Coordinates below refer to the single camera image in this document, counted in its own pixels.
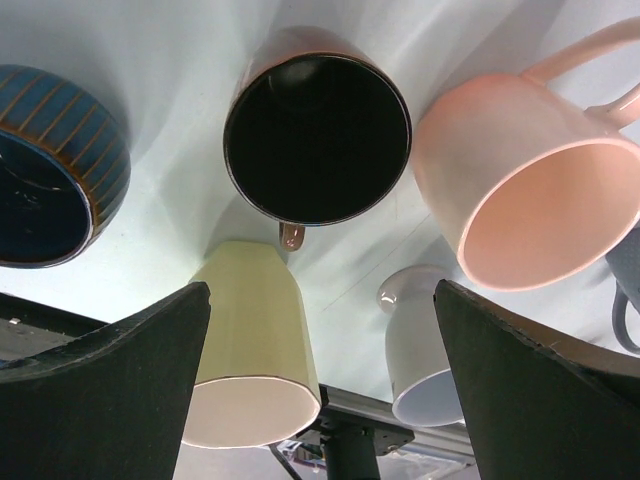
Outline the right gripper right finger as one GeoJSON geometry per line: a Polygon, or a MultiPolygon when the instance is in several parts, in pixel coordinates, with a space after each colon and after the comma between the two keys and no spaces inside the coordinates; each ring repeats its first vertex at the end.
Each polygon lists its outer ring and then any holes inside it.
{"type": "Polygon", "coordinates": [[[434,306],[481,478],[638,478],[638,358],[449,280],[434,306]]]}

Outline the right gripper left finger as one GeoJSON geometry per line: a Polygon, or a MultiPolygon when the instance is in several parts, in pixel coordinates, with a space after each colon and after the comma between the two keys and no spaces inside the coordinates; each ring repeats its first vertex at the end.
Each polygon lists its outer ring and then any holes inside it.
{"type": "Polygon", "coordinates": [[[1,368],[5,479],[173,476],[211,311],[202,282],[1,368]]]}

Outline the light grey footed mug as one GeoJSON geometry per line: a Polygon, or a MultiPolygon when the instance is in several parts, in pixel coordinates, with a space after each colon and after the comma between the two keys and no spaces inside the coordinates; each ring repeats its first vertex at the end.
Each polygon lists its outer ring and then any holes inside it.
{"type": "Polygon", "coordinates": [[[388,277],[377,293],[380,309],[390,316],[385,353],[392,412],[413,427],[439,427],[463,419],[433,300],[438,282],[446,276],[435,266],[410,266],[388,277]]]}

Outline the pale yellow mug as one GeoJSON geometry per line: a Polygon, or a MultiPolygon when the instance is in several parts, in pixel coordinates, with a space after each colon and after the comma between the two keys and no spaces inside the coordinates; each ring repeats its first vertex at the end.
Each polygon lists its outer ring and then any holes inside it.
{"type": "Polygon", "coordinates": [[[223,242],[194,278],[209,287],[211,314],[183,443],[253,448],[310,426],[319,382],[301,292],[277,250],[223,242]]]}

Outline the grey-blue speckled mug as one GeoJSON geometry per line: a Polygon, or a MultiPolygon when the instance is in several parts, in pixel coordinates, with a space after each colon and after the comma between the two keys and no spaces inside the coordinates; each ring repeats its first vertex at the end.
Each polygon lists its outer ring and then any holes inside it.
{"type": "Polygon", "coordinates": [[[626,313],[628,304],[639,311],[639,229],[632,229],[605,260],[616,282],[611,314],[614,335],[626,351],[638,354],[639,345],[629,335],[626,313]]]}

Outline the large pink mug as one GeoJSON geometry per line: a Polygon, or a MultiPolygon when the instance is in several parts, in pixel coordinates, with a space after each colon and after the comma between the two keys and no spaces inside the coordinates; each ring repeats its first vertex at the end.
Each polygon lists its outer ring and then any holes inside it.
{"type": "Polygon", "coordinates": [[[639,21],[605,27],[520,74],[475,77],[421,119],[410,157],[429,210],[474,283],[552,284],[593,264],[639,219],[639,148],[622,129],[639,92],[582,109],[549,83],[636,42],[639,21]]]}

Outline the dark blue striped mug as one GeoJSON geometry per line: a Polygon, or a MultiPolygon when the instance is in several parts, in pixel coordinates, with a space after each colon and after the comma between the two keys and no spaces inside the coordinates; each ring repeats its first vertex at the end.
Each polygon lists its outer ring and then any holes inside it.
{"type": "Polygon", "coordinates": [[[104,232],[131,178],[125,130],[53,73],[1,67],[1,264],[66,263],[104,232]]]}

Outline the brown glazed mug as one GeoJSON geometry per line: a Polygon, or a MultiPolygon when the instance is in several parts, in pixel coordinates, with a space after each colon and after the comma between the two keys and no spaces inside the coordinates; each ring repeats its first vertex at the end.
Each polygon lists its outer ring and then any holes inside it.
{"type": "Polygon", "coordinates": [[[368,211],[402,176],[412,122],[394,82],[328,30],[276,30],[253,54],[223,130],[231,181],[278,221],[286,251],[308,227],[368,211]]]}

